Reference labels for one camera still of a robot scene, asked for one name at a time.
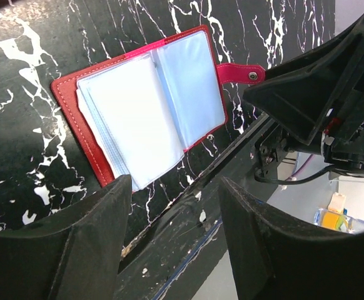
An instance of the black cable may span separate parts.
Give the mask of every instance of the black cable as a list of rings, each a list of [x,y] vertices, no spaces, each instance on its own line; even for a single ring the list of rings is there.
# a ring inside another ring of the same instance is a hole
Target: black cable
[[[280,185],[284,185],[284,186],[295,186],[297,184],[303,184],[303,183],[308,183],[316,178],[321,177],[322,175],[333,171],[335,168],[335,166],[327,166],[324,167],[323,169],[319,170],[317,173],[311,175],[310,177],[301,179],[301,180],[297,180],[297,181],[289,181],[289,180],[279,180],[279,179],[268,179],[268,178],[264,178],[264,177],[260,177],[259,173],[261,172],[261,169],[257,169],[255,171],[255,179],[256,181],[260,182],[260,183],[273,183],[273,184],[280,184]]]
[[[289,180],[279,180],[279,179],[268,179],[260,176],[260,172],[262,172],[261,169],[257,169],[255,171],[255,180],[260,183],[271,183],[271,184],[279,184],[284,186],[294,186],[298,184],[308,183],[316,178],[321,177],[322,175],[328,173],[328,172],[334,172],[342,176],[351,176],[355,178],[364,178],[364,170],[359,169],[347,169],[347,167],[338,167],[336,165],[330,165],[327,167],[324,167],[317,173],[311,175],[310,177],[297,180],[297,181],[289,181]]]

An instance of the desk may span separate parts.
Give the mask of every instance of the desk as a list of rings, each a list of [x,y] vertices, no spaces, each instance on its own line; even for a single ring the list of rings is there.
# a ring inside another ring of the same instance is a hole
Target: desk
[[[0,0],[0,230],[100,188],[51,94],[53,79],[200,24],[219,62],[270,68],[329,40],[334,10],[331,0]],[[225,86],[225,127],[133,195],[125,246],[256,119],[244,88]]]

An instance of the black bracket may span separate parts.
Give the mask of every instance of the black bracket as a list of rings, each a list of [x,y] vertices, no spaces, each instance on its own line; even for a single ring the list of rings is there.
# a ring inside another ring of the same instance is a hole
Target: black bracket
[[[304,222],[228,178],[218,192],[239,299],[364,299],[364,232]]]
[[[364,121],[362,96],[364,15],[326,44],[267,70],[266,81],[246,89],[243,99],[309,145],[325,130],[349,141]]]
[[[120,176],[52,216],[0,231],[0,299],[112,299],[131,185]]]
[[[274,124],[256,142],[255,147],[265,178],[275,179],[278,165],[288,154],[286,150],[287,137],[288,133],[281,126]]]

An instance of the card holder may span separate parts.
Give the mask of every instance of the card holder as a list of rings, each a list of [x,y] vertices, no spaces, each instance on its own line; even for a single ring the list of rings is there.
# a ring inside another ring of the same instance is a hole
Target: card holder
[[[52,90],[100,183],[130,174],[138,191],[226,122],[222,83],[264,77],[259,66],[217,66],[200,26],[57,79]]]

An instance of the red card holder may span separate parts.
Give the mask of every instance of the red card holder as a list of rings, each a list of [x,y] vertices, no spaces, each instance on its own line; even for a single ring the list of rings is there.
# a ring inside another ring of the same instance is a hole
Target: red card holder
[[[71,129],[73,130],[76,139],[79,141],[84,153],[86,154],[94,173],[96,174],[100,185],[105,186],[113,181],[118,174],[114,174],[103,150],[100,148],[96,138],[88,125],[85,117],[78,107],[78,98],[76,95],[77,81],[86,76],[96,74],[100,71],[106,70],[118,64],[122,64],[128,60],[134,59],[144,53],[148,53],[154,49],[161,48],[165,45],[183,39],[189,35],[203,31],[206,35],[211,55],[216,70],[216,77],[219,84],[220,95],[222,98],[222,84],[225,83],[244,83],[244,84],[258,84],[265,80],[265,70],[261,66],[256,65],[239,65],[239,64],[216,64],[215,55],[211,45],[211,35],[206,26],[200,26],[188,31],[176,34],[166,39],[154,42],[152,44],[141,47],[137,50],[128,52],[126,54],[114,57],[107,61],[103,61],[94,66],[87,67],[86,69],[68,74],[52,82],[51,89],[60,104],[63,113],[68,120]],[[227,113],[225,110],[225,122],[227,120]],[[218,127],[213,128],[207,135],[211,134]],[[194,144],[199,144],[207,135],[197,140]]]

